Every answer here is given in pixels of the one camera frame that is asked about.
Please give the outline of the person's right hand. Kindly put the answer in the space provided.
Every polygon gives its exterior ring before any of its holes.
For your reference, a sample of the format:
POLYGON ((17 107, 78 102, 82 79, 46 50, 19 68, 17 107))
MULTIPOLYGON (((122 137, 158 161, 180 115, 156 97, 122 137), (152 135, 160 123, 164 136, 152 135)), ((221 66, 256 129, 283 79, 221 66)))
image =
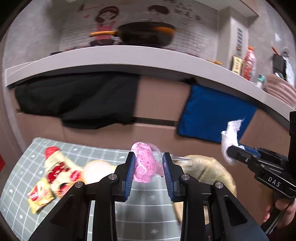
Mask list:
POLYGON ((295 200, 278 199, 274 205, 278 210, 283 211, 284 215, 277 223, 277 228, 283 228, 288 226, 295 216, 295 200))

